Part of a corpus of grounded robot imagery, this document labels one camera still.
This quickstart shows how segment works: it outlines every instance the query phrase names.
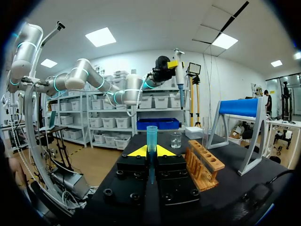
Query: ceiling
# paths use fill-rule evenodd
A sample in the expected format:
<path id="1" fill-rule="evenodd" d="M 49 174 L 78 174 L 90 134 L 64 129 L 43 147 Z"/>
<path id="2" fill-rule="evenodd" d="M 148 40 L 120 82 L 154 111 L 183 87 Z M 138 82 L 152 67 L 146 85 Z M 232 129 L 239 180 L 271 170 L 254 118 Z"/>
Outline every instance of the ceiling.
<path id="1" fill-rule="evenodd" d="M 27 18 L 47 35 L 57 21 L 61 30 L 44 47 L 37 67 L 46 78 L 72 67 L 79 58 L 93 59 L 139 50 L 179 48 L 229 59 L 263 75 L 297 67 L 291 43 L 272 12 L 260 0 L 247 7 L 223 31 L 239 41 L 224 50 L 212 43 L 245 0 L 44 0 Z M 116 43 L 95 47 L 85 34 L 108 27 Z M 41 66 L 46 58 L 58 64 Z M 270 63 L 281 59 L 283 65 Z"/>

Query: glass beaker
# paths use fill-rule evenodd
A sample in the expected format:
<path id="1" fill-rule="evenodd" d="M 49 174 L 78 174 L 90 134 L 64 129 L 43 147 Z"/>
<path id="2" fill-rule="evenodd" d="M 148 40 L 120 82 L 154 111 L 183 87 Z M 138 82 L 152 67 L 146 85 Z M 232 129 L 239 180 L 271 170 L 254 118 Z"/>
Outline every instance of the glass beaker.
<path id="1" fill-rule="evenodd" d="M 181 137 L 182 133 L 172 133 L 170 136 L 170 144 L 172 148 L 180 148 L 181 147 Z"/>

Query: black metal block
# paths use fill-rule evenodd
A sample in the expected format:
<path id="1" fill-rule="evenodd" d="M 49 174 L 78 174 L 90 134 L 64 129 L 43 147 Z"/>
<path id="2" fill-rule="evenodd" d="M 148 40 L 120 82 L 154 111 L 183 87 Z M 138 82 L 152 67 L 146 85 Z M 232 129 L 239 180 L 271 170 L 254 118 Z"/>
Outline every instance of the black metal block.
<path id="1" fill-rule="evenodd" d="M 117 160 L 117 168 L 122 171 L 146 172 L 146 158 L 142 156 L 121 155 Z"/>
<path id="2" fill-rule="evenodd" d="M 160 203 L 165 206 L 196 202 L 200 199 L 191 177 L 159 180 L 158 189 Z"/>
<path id="3" fill-rule="evenodd" d="M 158 157 L 157 164 L 157 171 L 159 172 L 186 169 L 186 161 L 182 155 L 160 156 Z"/>
<path id="4" fill-rule="evenodd" d="M 103 199 L 112 205 L 141 205 L 145 197 L 146 178 L 142 174 L 132 175 L 118 170 L 110 186 L 103 191 Z"/>

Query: wooden test tube rack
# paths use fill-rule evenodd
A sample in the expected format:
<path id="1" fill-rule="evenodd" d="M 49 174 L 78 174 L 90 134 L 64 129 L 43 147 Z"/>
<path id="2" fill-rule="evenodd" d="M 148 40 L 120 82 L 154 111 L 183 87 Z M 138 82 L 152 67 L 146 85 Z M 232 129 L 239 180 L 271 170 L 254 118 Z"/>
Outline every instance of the wooden test tube rack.
<path id="1" fill-rule="evenodd" d="M 225 165 L 196 140 L 190 140 L 189 144 L 190 148 L 186 148 L 185 160 L 187 162 L 187 170 L 194 180 L 195 185 L 200 191 L 205 191 L 217 186 L 218 181 L 215 177 L 219 170 L 225 168 Z M 203 161 L 210 167 L 212 173 L 205 167 Z"/>

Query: person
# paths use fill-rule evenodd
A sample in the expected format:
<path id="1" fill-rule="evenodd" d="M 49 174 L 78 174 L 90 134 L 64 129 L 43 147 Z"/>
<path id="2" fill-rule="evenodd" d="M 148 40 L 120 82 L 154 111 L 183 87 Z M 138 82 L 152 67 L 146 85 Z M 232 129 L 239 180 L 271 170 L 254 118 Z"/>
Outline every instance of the person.
<path id="1" fill-rule="evenodd" d="M 264 95 L 266 95 L 268 97 L 268 102 L 265 105 L 265 111 L 267 114 L 269 114 L 271 116 L 272 115 L 272 97 L 267 90 L 264 91 Z"/>

